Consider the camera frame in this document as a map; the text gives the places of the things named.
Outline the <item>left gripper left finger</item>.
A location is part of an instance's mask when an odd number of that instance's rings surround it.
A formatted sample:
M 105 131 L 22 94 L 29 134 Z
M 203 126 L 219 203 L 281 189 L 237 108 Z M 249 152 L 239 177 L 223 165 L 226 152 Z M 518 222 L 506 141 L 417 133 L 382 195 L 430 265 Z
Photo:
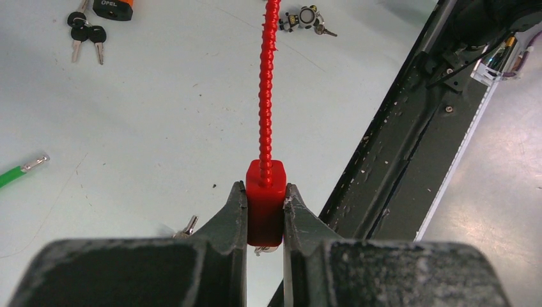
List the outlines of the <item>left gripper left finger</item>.
M 10 306 L 245 306 L 247 197 L 185 239 L 70 239 L 46 245 Z

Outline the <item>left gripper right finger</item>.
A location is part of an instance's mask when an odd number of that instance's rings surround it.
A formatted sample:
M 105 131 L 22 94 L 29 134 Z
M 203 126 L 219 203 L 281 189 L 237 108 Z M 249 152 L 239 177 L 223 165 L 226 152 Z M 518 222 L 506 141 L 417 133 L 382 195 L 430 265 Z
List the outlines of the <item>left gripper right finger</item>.
M 458 243 L 345 239 L 288 184 L 285 306 L 509 306 L 487 258 Z

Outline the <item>keys of red lock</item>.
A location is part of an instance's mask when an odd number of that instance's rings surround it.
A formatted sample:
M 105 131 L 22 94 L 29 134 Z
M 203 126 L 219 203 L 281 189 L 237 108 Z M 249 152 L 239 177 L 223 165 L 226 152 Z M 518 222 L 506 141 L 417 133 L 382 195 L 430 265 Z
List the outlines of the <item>keys of red lock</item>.
M 197 216 L 192 216 L 189 220 L 186 227 L 182 230 L 179 230 L 175 232 L 172 235 L 173 239 L 187 239 L 194 233 L 194 228 L 198 222 L 199 218 Z M 257 246 L 254 248 L 254 253 L 256 256 L 260 256 L 262 253 L 273 253 L 278 249 L 277 246 L 275 247 L 269 247 L 269 246 Z

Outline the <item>red cable lock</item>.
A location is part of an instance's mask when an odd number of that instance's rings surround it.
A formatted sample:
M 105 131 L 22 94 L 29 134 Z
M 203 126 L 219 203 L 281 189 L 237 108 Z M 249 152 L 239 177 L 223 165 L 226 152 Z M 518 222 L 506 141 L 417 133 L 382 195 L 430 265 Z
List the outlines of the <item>red cable lock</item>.
M 284 228 L 286 172 L 284 164 L 272 158 L 272 88 L 280 3 L 268 1 L 265 5 L 259 55 L 259 157 L 250 163 L 245 178 L 247 243 L 254 247 L 279 246 Z

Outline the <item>green cable lock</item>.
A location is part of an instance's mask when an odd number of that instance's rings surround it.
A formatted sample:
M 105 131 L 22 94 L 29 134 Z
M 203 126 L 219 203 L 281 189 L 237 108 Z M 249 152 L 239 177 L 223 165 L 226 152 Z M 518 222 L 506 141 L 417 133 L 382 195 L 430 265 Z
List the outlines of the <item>green cable lock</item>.
M 50 157 L 46 154 L 43 154 L 21 166 L 16 166 L 8 171 L 5 171 L 1 174 L 1 188 L 17 180 L 18 178 L 23 177 L 31 170 L 37 168 L 38 166 L 44 164 L 47 161 L 50 161 Z

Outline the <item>small brass padlock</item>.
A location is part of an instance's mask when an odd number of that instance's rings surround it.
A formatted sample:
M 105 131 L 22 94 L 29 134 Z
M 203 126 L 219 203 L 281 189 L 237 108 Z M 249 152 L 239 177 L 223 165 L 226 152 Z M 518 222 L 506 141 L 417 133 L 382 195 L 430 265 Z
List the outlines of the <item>small brass padlock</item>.
M 338 37 L 325 27 L 325 20 L 316 5 L 302 6 L 297 13 L 286 12 L 278 21 L 281 31 L 292 33 L 296 29 L 312 29 L 317 35 Z

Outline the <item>black keys bunch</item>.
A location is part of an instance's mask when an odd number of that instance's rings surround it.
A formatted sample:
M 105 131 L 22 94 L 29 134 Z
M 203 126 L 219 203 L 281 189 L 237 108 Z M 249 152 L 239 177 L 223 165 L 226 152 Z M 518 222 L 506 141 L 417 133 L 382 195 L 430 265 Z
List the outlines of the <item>black keys bunch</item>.
M 104 42 L 107 40 L 107 33 L 102 26 L 94 26 L 88 22 L 85 11 L 89 1 L 83 0 L 75 11 L 68 15 L 66 23 L 71 27 L 70 36 L 72 37 L 72 58 L 71 62 L 76 63 L 79 59 L 81 45 L 87 40 L 93 42 L 98 63 L 104 64 Z

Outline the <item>orange padlock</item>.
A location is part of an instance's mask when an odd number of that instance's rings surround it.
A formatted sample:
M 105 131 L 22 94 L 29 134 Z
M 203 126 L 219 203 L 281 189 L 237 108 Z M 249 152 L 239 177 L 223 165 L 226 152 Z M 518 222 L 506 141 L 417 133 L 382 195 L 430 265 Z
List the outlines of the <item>orange padlock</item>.
M 92 9 L 99 17 L 116 21 L 130 21 L 133 0 L 94 0 Z

